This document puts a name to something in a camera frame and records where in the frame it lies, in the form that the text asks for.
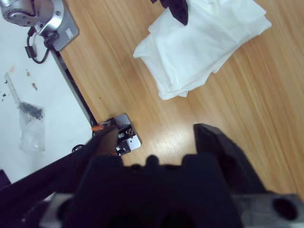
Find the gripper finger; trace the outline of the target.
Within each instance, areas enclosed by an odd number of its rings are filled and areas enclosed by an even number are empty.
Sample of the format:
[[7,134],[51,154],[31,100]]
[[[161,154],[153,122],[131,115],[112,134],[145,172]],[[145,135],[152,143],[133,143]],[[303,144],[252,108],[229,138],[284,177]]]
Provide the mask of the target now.
[[188,4],[186,0],[161,0],[164,8],[169,8],[172,16],[181,24],[188,24]]
[[265,186],[243,150],[219,128],[204,123],[196,123],[193,125],[193,130],[197,153],[213,155],[233,193],[267,193]]
[[117,143],[118,129],[110,127],[71,152],[71,190],[76,190],[88,177],[108,176],[110,171],[119,167],[119,157],[114,156]]

